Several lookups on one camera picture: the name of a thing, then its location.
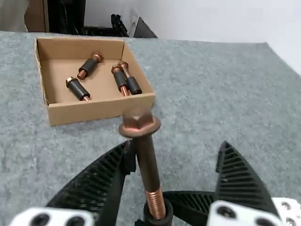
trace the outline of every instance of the copper bolt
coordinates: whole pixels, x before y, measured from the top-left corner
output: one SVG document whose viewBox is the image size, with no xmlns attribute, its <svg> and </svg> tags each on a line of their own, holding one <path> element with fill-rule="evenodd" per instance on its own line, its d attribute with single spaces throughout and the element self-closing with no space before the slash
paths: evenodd
<svg viewBox="0 0 301 226">
<path fill-rule="evenodd" d="M 125 61 L 119 61 L 118 65 L 122 68 L 123 73 L 126 75 L 126 78 L 128 79 L 131 77 L 130 73 L 128 72 L 128 63 Z"/>
<path fill-rule="evenodd" d="M 97 63 L 99 62 L 102 62 L 103 61 L 103 56 L 99 53 L 99 52 L 93 52 L 91 54 L 91 58 L 93 60 L 95 60 Z M 87 71 L 85 69 L 81 69 L 77 75 L 77 78 L 80 79 L 80 80 L 84 80 L 85 77 L 87 75 Z"/>
<path fill-rule="evenodd" d="M 118 73 L 118 72 L 121 72 L 121 71 L 122 71 L 122 68 L 119 65 L 113 65 L 112 68 L 111 68 L 111 72 L 114 75 L 115 75 L 115 73 Z M 126 85 L 121 85 L 120 86 L 120 91 L 121 91 L 121 93 L 124 97 L 128 96 L 128 90 L 127 90 Z"/>
<path fill-rule="evenodd" d="M 166 214 L 151 137 L 160 126 L 160 120 L 152 115 L 151 110 L 141 107 L 125 112 L 123 114 L 123 123 L 119 126 L 119 133 L 121 135 L 133 138 L 146 201 L 150 213 L 155 219 L 163 219 Z"/>
</svg>

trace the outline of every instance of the table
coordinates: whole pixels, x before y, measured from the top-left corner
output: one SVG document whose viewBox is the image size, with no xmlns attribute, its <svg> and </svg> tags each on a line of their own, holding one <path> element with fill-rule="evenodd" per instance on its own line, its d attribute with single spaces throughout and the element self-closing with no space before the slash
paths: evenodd
<svg viewBox="0 0 301 226">
<path fill-rule="evenodd" d="M 121 118 L 50 127 L 34 56 L 39 33 L 0 32 L 0 222 L 44 206 L 124 141 Z M 214 191 L 229 141 L 272 196 L 301 201 L 301 78 L 267 44 L 126 39 L 157 97 L 153 140 L 162 189 Z M 117 225 L 145 202 L 139 170 L 126 177 Z M 175 225 L 184 225 L 178 219 Z"/>
</svg>

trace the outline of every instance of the white wall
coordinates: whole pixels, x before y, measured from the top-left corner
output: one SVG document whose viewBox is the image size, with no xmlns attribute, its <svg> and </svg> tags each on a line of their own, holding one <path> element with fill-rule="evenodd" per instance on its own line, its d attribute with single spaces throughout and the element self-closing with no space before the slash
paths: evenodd
<svg viewBox="0 0 301 226">
<path fill-rule="evenodd" d="M 127 11 L 135 6 L 159 38 L 269 42 L 301 74 L 300 0 L 87 0 L 85 24 L 109 23 L 117 2 L 125 6 L 119 11 L 127 28 Z"/>
</svg>

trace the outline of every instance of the bolt head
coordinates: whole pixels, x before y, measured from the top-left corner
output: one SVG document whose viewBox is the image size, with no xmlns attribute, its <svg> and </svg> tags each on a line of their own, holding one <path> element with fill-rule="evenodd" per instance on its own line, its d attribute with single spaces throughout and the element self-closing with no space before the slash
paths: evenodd
<svg viewBox="0 0 301 226">
<path fill-rule="evenodd" d="M 121 67 L 128 68 L 128 63 L 125 61 L 119 61 L 118 65 L 120 65 Z"/>
<path fill-rule="evenodd" d="M 119 65 L 113 65 L 111 72 L 112 72 L 112 74 L 115 74 L 116 72 L 121 71 L 121 70 L 122 70 L 122 68 Z"/>
<path fill-rule="evenodd" d="M 99 52 L 93 52 L 91 57 L 95 59 L 98 63 L 103 61 L 103 56 Z"/>
<path fill-rule="evenodd" d="M 75 80 L 76 78 L 73 77 L 69 77 L 66 79 L 66 87 L 68 87 L 69 82 L 71 82 L 72 80 Z"/>
<path fill-rule="evenodd" d="M 124 112 L 119 133 L 129 138 L 142 137 L 156 132 L 160 126 L 160 120 L 149 108 L 136 107 Z"/>
</svg>

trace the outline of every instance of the bolt thread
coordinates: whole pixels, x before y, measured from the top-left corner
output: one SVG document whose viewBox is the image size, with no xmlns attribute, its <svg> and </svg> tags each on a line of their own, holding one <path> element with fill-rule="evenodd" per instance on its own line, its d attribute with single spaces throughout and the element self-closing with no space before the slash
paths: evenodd
<svg viewBox="0 0 301 226">
<path fill-rule="evenodd" d="M 155 192 L 145 191 L 150 214 L 157 220 L 163 219 L 166 214 L 161 187 Z"/>
</svg>

